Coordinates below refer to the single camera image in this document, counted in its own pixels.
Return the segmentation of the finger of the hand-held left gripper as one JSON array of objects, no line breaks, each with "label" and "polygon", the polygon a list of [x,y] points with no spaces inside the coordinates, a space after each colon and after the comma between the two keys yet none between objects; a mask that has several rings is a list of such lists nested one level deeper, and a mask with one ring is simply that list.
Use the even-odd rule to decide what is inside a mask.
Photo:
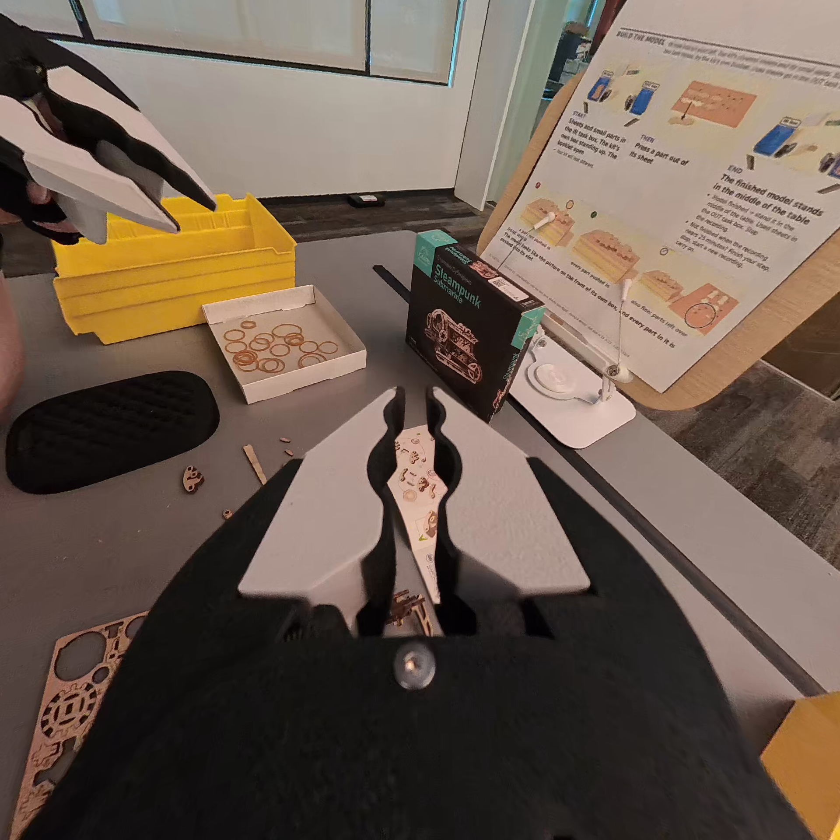
[{"label": "finger of the hand-held left gripper", "polygon": [[179,225],[129,177],[100,164],[88,151],[58,139],[22,102],[1,97],[2,138],[23,155],[25,172],[50,190],[81,232],[106,232],[108,215],[164,232]]},{"label": "finger of the hand-held left gripper", "polygon": [[162,209],[163,187],[205,207],[215,195],[141,111],[69,66],[45,72],[45,101],[61,136],[95,162],[126,177]]}]

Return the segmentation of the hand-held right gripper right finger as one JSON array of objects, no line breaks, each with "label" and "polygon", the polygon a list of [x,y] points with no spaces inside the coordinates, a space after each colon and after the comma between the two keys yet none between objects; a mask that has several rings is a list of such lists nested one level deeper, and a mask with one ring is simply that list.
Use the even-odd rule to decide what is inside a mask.
[{"label": "hand-held right gripper right finger", "polygon": [[483,608],[504,614],[536,596],[587,592],[529,457],[440,387],[427,389],[427,425],[447,487],[435,554],[443,630],[475,632]]}]

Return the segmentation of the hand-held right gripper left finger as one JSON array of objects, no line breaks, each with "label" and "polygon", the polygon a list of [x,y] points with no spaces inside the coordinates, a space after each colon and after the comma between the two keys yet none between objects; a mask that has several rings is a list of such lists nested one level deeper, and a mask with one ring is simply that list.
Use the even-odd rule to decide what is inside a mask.
[{"label": "hand-held right gripper left finger", "polygon": [[392,387],[310,449],[238,584],[251,599],[333,606],[354,634],[380,634],[396,580],[387,481],[405,391]]}]

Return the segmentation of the person's left forearm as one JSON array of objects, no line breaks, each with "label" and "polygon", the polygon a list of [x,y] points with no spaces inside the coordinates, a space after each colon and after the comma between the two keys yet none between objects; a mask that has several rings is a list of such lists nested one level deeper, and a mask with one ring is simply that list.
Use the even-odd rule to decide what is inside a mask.
[{"label": "person's left forearm", "polygon": [[1,421],[25,378],[25,345],[7,279],[1,273]]}]

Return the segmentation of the black model kit box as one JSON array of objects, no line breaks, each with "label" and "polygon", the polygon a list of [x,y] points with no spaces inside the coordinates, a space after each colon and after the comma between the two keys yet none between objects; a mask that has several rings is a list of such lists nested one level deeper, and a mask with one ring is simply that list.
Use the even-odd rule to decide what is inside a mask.
[{"label": "black model kit box", "polygon": [[416,235],[406,343],[481,420],[502,408],[544,313],[446,232]]}]

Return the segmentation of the person's left hand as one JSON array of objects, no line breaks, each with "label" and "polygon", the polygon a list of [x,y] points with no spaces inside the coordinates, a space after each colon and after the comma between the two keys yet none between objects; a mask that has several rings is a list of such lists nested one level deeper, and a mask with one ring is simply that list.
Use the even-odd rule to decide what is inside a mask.
[{"label": "person's left hand", "polygon": [[80,235],[77,227],[58,206],[50,190],[35,182],[29,182],[27,196],[31,207],[45,208],[42,211],[32,211],[36,215],[34,220],[37,226],[57,235]]}]

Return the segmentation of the illustrated instruction booklet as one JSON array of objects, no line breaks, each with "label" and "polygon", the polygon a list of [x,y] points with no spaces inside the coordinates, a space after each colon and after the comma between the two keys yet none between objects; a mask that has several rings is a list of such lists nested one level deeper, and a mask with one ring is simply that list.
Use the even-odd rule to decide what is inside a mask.
[{"label": "illustrated instruction booklet", "polygon": [[407,541],[432,603],[440,603],[435,552],[438,507],[447,487],[434,469],[435,441],[426,425],[395,438],[396,469],[387,486],[406,529]]}]

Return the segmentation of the white glossy sheet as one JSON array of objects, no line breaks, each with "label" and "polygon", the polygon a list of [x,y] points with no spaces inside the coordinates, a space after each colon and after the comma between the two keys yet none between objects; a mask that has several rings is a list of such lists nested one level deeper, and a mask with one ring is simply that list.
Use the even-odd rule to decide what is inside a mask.
[{"label": "white glossy sheet", "polygon": [[635,419],[635,405],[606,374],[594,372],[544,327],[538,327],[511,389],[557,442],[587,448]]}]

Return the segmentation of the wooden gear assembly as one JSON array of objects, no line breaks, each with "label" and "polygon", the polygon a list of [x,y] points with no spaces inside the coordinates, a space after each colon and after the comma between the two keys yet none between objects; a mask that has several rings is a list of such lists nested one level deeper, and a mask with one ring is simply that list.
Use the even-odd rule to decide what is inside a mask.
[{"label": "wooden gear assembly", "polygon": [[392,598],[392,607],[386,625],[402,627],[409,620],[415,621],[424,636],[434,635],[434,627],[424,595],[412,594],[407,589],[397,591]]}]

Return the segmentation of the large glass window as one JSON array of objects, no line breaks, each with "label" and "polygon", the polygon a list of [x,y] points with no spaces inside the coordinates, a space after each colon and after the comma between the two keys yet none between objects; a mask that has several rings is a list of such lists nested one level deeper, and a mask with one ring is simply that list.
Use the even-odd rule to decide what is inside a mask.
[{"label": "large glass window", "polygon": [[3,15],[91,46],[451,85],[460,1],[2,1]]}]

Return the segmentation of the white cardboard tray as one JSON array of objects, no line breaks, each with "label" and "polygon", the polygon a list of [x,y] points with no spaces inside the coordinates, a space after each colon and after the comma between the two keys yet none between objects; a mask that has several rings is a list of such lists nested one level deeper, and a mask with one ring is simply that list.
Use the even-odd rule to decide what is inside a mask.
[{"label": "white cardboard tray", "polygon": [[[250,297],[207,303],[202,307],[206,324],[221,350],[228,368],[234,374],[247,404],[300,390],[363,369],[366,348],[338,310],[315,286],[291,287]],[[246,319],[257,321],[258,331],[267,331],[282,323],[292,322],[317,340],[335,340],[338,355],[305,370],[280,374],[241,374],[226,359],[218,338],[223,329],[232,328]]]}]

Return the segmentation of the yellow plastic bin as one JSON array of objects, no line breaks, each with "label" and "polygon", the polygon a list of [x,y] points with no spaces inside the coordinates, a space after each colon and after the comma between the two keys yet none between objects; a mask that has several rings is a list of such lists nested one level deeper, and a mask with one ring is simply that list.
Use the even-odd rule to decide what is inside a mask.
[{"label": "yellow plastic bin", "polygon": [[177,234],[108,215],[108,240],[54,245],[54,289],[76,334],[113,344],[196,326],[203,306],[296,284],[296,240],[251,194],[206,210],[165,198]]},{"label": "yellow plastic bin", "polygon": [[797,700],[761,759],[812,835],[838,839],[839,693]]}]

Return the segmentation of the pile of rubber bands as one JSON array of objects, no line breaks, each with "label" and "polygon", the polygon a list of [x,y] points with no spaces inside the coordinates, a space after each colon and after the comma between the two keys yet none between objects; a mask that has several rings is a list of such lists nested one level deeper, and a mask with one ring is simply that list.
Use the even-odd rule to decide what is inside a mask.
[{"label": "pile of rubber bands", "polygon": [[260,332],[256,320],[246,319],[223,329],[218,338],[227,361],[241,374],[278,375],[305,370],[340,351],[337,341],[315,339],[292,322]]}]

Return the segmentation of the black ribbed wrist rest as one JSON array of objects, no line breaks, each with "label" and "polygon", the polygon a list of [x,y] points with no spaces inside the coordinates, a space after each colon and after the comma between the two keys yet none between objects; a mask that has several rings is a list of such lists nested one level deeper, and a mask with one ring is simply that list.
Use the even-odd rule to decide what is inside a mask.
[{"label": "black ribbed wrist rest", "polygon": [[191,372],[95,385],[37,403],[13,421],[7,477],[32,495],[88,487],[189,452],[218,424],[210,386]]}]

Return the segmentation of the black table slot cover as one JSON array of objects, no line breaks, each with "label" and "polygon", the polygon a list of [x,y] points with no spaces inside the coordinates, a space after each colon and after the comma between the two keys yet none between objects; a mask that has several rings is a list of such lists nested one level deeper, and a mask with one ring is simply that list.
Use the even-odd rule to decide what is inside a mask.
[{"label": "black table slot cover", "polygon": [[401,299],[406,303],[410,301],[410,287],[405,286],[390,270],[383,265],[373,265],[372,269]]}]

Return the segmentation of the printed info card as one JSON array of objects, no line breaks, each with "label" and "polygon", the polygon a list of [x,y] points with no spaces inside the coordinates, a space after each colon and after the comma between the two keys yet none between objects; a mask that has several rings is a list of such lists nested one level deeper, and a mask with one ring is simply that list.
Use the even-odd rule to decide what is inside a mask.
[{"label": "printed info card", "polygon": [[485,258],[658,393],[838,230],[839,2],[626,2]]}]

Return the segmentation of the wooden sheet with gear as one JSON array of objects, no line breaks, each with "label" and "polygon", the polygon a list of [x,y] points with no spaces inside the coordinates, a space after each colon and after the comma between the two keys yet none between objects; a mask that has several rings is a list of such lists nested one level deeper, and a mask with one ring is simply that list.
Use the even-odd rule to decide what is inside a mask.
[{"label": "wooden sheet with gear", "polygon": [[45,678],[9,837],[20,838],[77,756],[147,612],[60,637]]}]

